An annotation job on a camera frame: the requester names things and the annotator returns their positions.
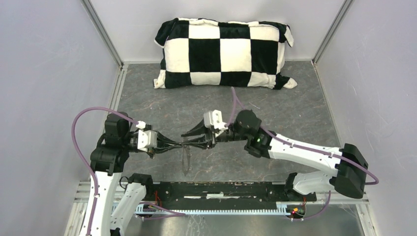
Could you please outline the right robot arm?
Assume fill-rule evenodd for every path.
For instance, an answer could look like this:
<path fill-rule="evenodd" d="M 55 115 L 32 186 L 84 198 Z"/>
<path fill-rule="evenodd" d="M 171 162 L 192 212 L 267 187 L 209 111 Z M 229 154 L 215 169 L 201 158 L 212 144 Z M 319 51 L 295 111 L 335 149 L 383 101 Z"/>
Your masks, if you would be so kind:
<path fill-rule="evenodd" d="M 183 137 L 192 137 L 184 145 L 201 149 L 219 142 L 246 141 L 244 150 L 261 158 L 286 160 L 314 168 L 311 173 L 291 173 L 284 195 L 291 201 L 315 192 L 336 191 L 346 197 L 361 199 L 364 195 L 368 163 L 352 144 L 325 147 L 300 142 L 265 130 L 252 110 L 242 110 L 236 120 L 226 124 L 219 110 L 204 114 L 203 120 Z"/>

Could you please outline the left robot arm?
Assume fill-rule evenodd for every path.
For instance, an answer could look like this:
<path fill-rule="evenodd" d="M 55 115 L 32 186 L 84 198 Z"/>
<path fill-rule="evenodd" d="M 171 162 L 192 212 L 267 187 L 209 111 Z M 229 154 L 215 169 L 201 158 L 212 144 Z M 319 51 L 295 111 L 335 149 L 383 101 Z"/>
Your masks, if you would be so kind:
<path fill-rule="evenodd" d="M 117 207 L 113 207 L 116 188 L 120 184 L 124 165 L 131 152 L 143 152 L 154 158 L 157 153 L 180 148 L 181 143 L 163 136 L 143 121 L 133 120 L 127 113 L 109 110 L 104 133 L 88 162 L 78 147 L 75 126 L 81 115 L 94 110 L 92 107 L 81 111 L 74 118 L 71 127 L 74 147 L 91 176 L 89 201 L 79 234 L 123 236 L 131 217 L 141 204 L 150 206 L 152 210 L 166 212 L 166 217 L 182 216 L 182 213 L 163 208 L 159 197 L 155 203 L 146 202 L 156 191 L 152 177 L 145 174 L 133 174 L 128 178 L 121 201 Z"/>

